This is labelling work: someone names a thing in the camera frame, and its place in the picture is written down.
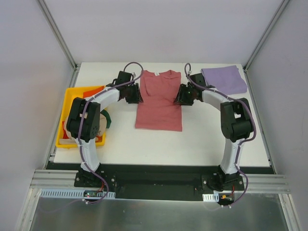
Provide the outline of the pink t-shirt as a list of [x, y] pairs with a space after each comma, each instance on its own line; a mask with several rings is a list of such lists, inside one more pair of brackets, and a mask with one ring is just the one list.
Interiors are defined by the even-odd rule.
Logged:
[[174, 104], [180, 84], [180, 72], [145, 70], [140, 80], [143, 102], [137, 107], [135, 128], [182, 132], [181, 106]]

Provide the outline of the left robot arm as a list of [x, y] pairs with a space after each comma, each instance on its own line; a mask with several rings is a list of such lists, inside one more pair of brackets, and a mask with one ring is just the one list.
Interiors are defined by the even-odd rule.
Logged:
[[88, 187], [106, 185], [98, 171], [100, 161], [95, 144], [100, 128], [101, 111], [122, 99], [127, 103], [143, 102], [135, 76], [134, 73], [120, 71], [118, 77], [100, 92], [87, 98], [73, 99], [66, 129], [75, 140], [81, 157], [80, 169], [76, 175], [79, 181], [75, 181], [77, 187], [82, 183]]

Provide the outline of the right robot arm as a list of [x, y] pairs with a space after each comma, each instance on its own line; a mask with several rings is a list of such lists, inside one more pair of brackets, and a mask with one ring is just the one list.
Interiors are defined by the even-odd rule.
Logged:
[[207, 180], [215, 191], [229, 189], [240, 177], [239, 161], [244, 143], [256, 137], [256, 125], [246, 98], [232, 98], [212, 85], [207, 85], [201, 73], [186, 74], [187, 84], [180, 84], [174, 104], [193, 105], [195, 100], [220, 111], [220, 127], [225, 137], [224, 154], [217, 172]]

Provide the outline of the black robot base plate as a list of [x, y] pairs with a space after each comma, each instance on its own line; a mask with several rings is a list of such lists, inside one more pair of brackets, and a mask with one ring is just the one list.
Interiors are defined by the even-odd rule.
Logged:
[[242, 193], [244, 180], [217, 167], [101, 164], [94, 174], [78, 169], [74, 186], [103, 188], [117, 199], [202, 201], [213, 192]]

